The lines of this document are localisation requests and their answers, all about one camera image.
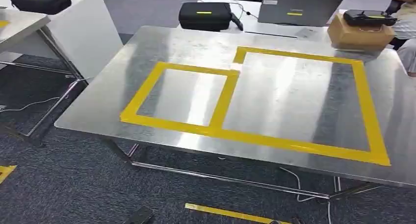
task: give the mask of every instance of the black carrying case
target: black carrying case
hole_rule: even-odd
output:
[[[225,30],[231,18],[230,5],[225,2],[186,2],[179,11],[179,22],[184,29]]]
[[[382,11],[348,10],[343,17],[350,26],[391,26],[397,21],[397,18]]]
[[[11,0],[21,11],[54,15],[71,6],[71,0]]]

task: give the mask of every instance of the black device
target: black device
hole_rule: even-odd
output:
[[[351,26],[391,26],[397,21],[397,18],[383,11],[348,10],[343,17]]]
[[[153,210],[146,206],[141,207],[133,213],[123,224],[146,224],[153,216]]]
[[[342,0],[263,0],[259,22],[324,26]]]
[[[184,29],[220,31],[233,21],[240,30],[243,24],[225,2],[185,2],[179,11],[179,22]]]
[[[11,0],[21,11],[54,15],[71,6],[71,0]]]

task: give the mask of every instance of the desk leg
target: desk leg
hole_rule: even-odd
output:
[[[128,162],[131,164],[130,157],[124,153],[122,149],[118,147],[118,145],[110,138],[108,137],[102,137],[101,140],[110,148],[111,151],[113,151],[120,159],[122,159],[124,162]]]
[[[18,132],[17,130],[10,128],[6,125],[0,124],[0,131],[7,133],[9,135],[15,136],[19,139],[22,139],[24,142],[30,144],[30,145],[35,145],[35,146],[42,146],[42,142],[37,141],[37,140],[33,140],[32,138],[30,138],[29,136],[24,135],[23,133]]]
[[[329,200],[342,199],[350,195],[359,194],[382,187],[382,185],[372,182],[367,182],[361,186],[352,187],[343,191],[335,192],[329,195]]]
[[[54,54],[62,61],[62,63],[66,66],[66,68],[75,76],[76,79],[84,79],[76,67],[72,64],[69,58],[65,55],[65,53],[58,47],[56,42],[53,40],[50,32],[46,26],[41,28],[37,31],[39,36],[43,39],[43,41],[48,45],[48,47],[54,52]],[[86,80],[82,81],[85,86],[88,85]]]

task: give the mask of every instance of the yellow tape square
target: yellow tape square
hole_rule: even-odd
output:
[[[390,166],[390,160],[387,155],[383,137],[379,128],[374,104],[368,87],[367,78],[365,76],[364,65],[360,60],[311,55],[287,51],[256,49],[248,47],[237,47],[237,51],[233,62],[243,64],[245,56],[248,52],[263,53],[269,55],[279,55],[296,57],[303,59],[328,61],[341,64],[350,64],[354,73],[354,79],[357,88],[357,95],[363,116],[364,127],[368,139],[370,151],[357,149],[340,148],[335,146],[321,145],[310,142],[297,141],[292,139],[276,138],[264,136],[254,133],[246,133],[235,130],[222,129],[231,98],[237,85],[239,71],[236,70],[220,70],[196,66],[178,65],[172,63],[158,62],[147,79],[144,81],[140,89],[136,92],[130,103],[120,114],[120,120],[125,123],[138,124],[149,127],[163,128],[174,131],[181,131],[193,134],[204,135],[208,137],[221,138],[226,140],[239,141],[242,143],[257,144],[270,146],[279,149],[294,150],[303,153],[312,153],[325,155],[336,158],[350,159],[361,162],[374,163],[384,166]],[[209,126],[201,126],[196,124],[187,124],[176,121],[158,119],[154,117],[137,115],[136,112],[141,104],[150,93],[160,75],[166,69],[191,71],[198,73],[225,75],[227,77],[221,95],[218,99],[217,106],[214,110]]]

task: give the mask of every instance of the white table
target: white table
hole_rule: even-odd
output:
[[[240,17],[241,6],[235,3],[239,3],[244,7],[245,11],[249,11],[256,17],[259,16],[260,2],[243,1],[243,0],[199,0],[198,2],[233,2],[230,4],[231,11]],[[297,38],[301,40],[318,41],[330,43],[327,30],[328,27],[314,27],[314,26],[293,26],[293,25],[276,25],[268,23],[259,23],[257,18],[251,15],[247,15],[245,12],[241,15],[240,21],[244,25],[244,32],[255,34],[267,34],[272,36],[286,36],[291,38]],[[227,30],[221,32],[226,33],[241,33],[234,23],[230,23],[230,27]]]
[[[71,0],[72,5],[47,24],[54,41],[84,77],[95,77],[123,46],[103,0]],[[0,0],[7,9],[10,0]],[[10,52],[55,58],[36,33],[9,49]],[[6,53],[12,61],[19,55]]]

